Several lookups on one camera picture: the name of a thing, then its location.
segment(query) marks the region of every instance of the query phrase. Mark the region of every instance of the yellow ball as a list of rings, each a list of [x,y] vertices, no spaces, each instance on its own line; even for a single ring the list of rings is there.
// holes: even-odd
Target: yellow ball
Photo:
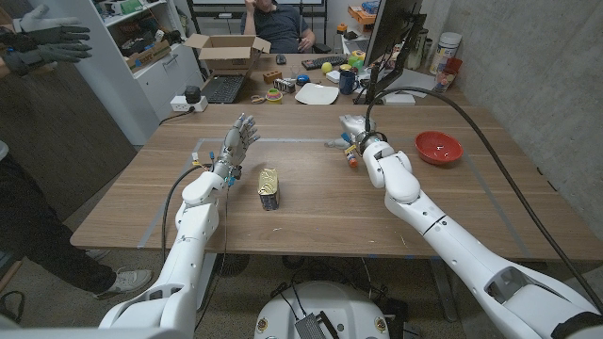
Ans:
[[[322,72],[323,73],[326,74],[332,70],[333,70],[333,65],[331,64],[331,62],[325,62],[322,64]]]

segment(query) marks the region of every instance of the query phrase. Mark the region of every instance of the cardboard box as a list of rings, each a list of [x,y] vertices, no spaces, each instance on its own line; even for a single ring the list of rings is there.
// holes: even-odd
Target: cardboard box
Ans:
[[[185,46],[200,48],[199,59],[212,70],[246,70],[255,57],[270,53],[270,42],[252,35],[191,35]]]
[[[377,14],[368,14],[360,6],[348,6],[348,13],[358,24],[375,24]]]
[[[150,65],[160,58],[166,56],[171,52],[170,43],[167,40],[156,42],[153,47],[140,53],[134,53],[130,56],[125,63],[132,73],[143,69],[145,66]]]

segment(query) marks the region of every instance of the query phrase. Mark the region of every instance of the white robotic arm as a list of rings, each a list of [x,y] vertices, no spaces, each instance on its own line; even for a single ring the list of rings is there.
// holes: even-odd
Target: white robotic arm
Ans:
[[[408,157],[377,136],[366,137],[365,118],[340,117],[367,165],[371,183],[385,187],[385,206],[411,224],[461,278],[509,338],[547,338],[575,315],[598,310],[567,285],[492,253],[447,216],[420,189]]]
[[[253,116],[236,120],[226,135],[218,161],[182,192],[176,214],[178,235],[157,281],[139,296],[113,307],[101,329],[161,328],[192,338],[205,245],[219,222],[217,195],[231,176],[240,176],[240,163],[254,137]]]

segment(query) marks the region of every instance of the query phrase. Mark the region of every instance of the robotic hand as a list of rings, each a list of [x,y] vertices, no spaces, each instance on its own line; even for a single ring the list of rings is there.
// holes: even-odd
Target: robotic hand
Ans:
[[[257,129],[253,128],[254,125],[253,116],[246,119],[245,113],[235,121],[233,127],[226,134],[218,160],[213,168],[214,173],[222,178],[232,176],[240,179],[240,164],[245,159],[247,149],[260,138],[260,136],[254,136],[257,132]]]
[[[351,142],[353,142],[356,147],[360,149],[360,142],[362,142],[362,140],[367,136],[367,120],[365,119],[365,117],[345,115],[343,117],[339,117],[339,120],[341,121],[341,127],[343,127],[344,132],[348,134],[348,137],[350,137]],[[370,131],[373,131],[374,129],[375,121],[371,119]]]

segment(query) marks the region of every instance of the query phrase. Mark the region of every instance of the canned food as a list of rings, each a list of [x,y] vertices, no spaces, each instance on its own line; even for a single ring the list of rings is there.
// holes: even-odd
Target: canned food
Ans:
[[[257,193],[265,211],[273,211],[279,208],[279,177],[276,169],[260,170]]]

